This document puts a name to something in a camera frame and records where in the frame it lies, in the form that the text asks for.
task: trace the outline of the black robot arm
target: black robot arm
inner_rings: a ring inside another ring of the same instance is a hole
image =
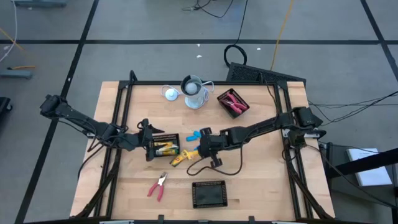
[[[204,128],[200,130],[198,152],[202,158],[211,157],[211,166],[214,168],[223,164],[216,156],[218,151],[238,149],[252,138],[278,129],[284,130],[291,146],[300,148],[305,145],[304,135],[321,124],[322,120],[316,117],[310,108],[298,107],[248,127],[238,126],[221,130],[219,135],[212,135],[211,128]]]
[[[143,119],[137,127],[140,131],[136,134],[126,134],[126,127],[120,127],[115,124],[98,122],[81,112],[74,110],[66,99],[57,95],[47,95],[46,100],[40,106],[40,114],[50,119],[65,118],[73,124],[81,127],[84,133],[91,133],[105,146],[117,147],[131,151],[136,147],[146,149],[146,160],[151,161],[154,158],[155,150],[150,142],[153,139],[152,134],[163,133],[164,131],[156,129],[149,124],[148,119]]]

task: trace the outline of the red pliers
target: red pliers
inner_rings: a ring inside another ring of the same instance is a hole
[[[232,108],[232,110],[234,110],[235,112],[237,112],[238,114],[242,114],[242,110],[247,110],[247,106],[244,106],[241,103],[238,103],[238,101],[236,100],[235,96],[230,94],[230,93],[226,93],[227,97],[229,97],[232,102],[224,99],[222,102],[224,104],[226,104],[227,106],[230,106]]]
[[[162,195],[163,195],[163,182],[167,177],[167,173],[163,172],[163,174],[159,177],[159,180],[149,189],[148,192],[148,197],[150,197],[152,195],[152,193],[154,192],[154,190],[156,189],[157,186],[160,186],[160,190],[159,190],[159,194],[157,196],[157,201],[159,202],[162,199]]]

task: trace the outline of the wooden table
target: wooden table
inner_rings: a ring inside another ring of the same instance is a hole
[[[289,94],[292,107],[308,106],[303,83],[290,82]],[[116,99],[118,82],[104,82],[98,98],[94,119],[111,122]],[[218,104],[216,97],[229,88],[234,88],[250,105],[242,116],[231,119]],[[193,150],[198,141],[186,142],[185,138],[194,130],[211,127],[213,132],[233,126],[249,126],[275,116],[274,102],[265,86],[215,86],[210,99],[199,110],[191,110],[184,104],[184,97],[169,102],[159,94],[160,86],[133,86],[127,125],[130,133],[137,132],[136,125],[148,118],[155,127],[166,133],[179,133],[182,149]],[[118,120],[121,120],[123,108]],[[317,146],[316,140],[307,140]],[[292,197],[288,181],[286,164],[282,159],[282,138],[280,131],[274,131],[244,146],[243,168],[236,176],[226,176],[204,170],[197,176],[187,175],[186,169],[192,161],[183,161],[172,167],[172,157],[155,158],[146,162],[145,151],[123,151],[119,169],[118,183],[113,207],[113,219],[156,220],[159,214],[166,220],[248,220],[254,215],[256,220],[295,220]],[[326,183],[319,152],[310,147],[301,150],[308,189],[323,206],[326,212],[334,216],[333,206]],[[95,156],[81,172],[77,185],[71,215],[80,212],[96,192],[104,160],[105,150]],[[219,153],[226,172],[235,172],[239,167],[239,150]],[[191,172],[210,165],[210,160],[197,164]],[[169,173],[165,181],[162,201],[156,201],[155,195],[147,197],[149,188],[160,174]],[[228,194],[228,206],[223,208],[193,209],[192,182],[206,180],[225,180]],[[302,216],[305,216],[301,192]],[[104,214],[108,193],[104,194]]]

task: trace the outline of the white paper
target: white paper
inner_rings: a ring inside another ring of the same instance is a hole
[[[378,153],[377,149],[365,149],[365,150],[367,151],[360,149],[347,149],[348,157],[351,161],[355,161],[357,159],[362,159]],[[358,172],[355,175],[359,182],[359,185],[362,187],[392,184],[391,179],[388,176],[385,167],[379,167],[372,170]]]

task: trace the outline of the gray floor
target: gray floor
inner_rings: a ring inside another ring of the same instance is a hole
[[[92,0],[70,0],[64,9],[18,9],[21,39],[78,40]],[[100,0],[88,39],[235,39],[243,15],[243,0],[235,0],[222,19],[201,11],[185,12],[194,0]],[[208,9],[222,14],[227,0]],[[368,0],[387,40],[398,39],[395,0]],[[251,0],[242,39],[276,39],[288,0]],[[12,4],[0,3],[0,27],[14,33]],[[283,39],[377,40],[358,0],[303,0],[294,4]],[[0,45],[0,55],[5,50]],[[24,44],[15,48],[0,69],[36,65],[31,80],[0,79],[0,95],[12,98],[14,110],[0,133],[0,223],[12,223],[24,196],[49,126],[39,115],[46,94],[59,94],[77,45]],[[225,80],[226,44],[85,45],[68,94],[70,104],[94,115],[101,82],[127,79],[133,69],[139,80],[180,80],[198,75],[204,80]],[[269,69],[274,45],[242,44],[248,65]],[[398,57],[398,45],[389,46]],[[229,58],[241,62],[231,50]],[[387,95],[398,82],[380,45],[281,45],[277,72],[307,79],[307,95],[314,103],[350,103]],[[398,103],[397,98],[386,102]],[[331,117],[349,109],[328,110]],[[326,126],[324,141],[382,151],[396,147],[396,106],[375,106],[342,122]],[[66,218],[76,187],[76,173],[83,160],[86,139],[58,125],[26,221]],[[391,223],[389,209],[333,193],[336,215],[342,220]]]

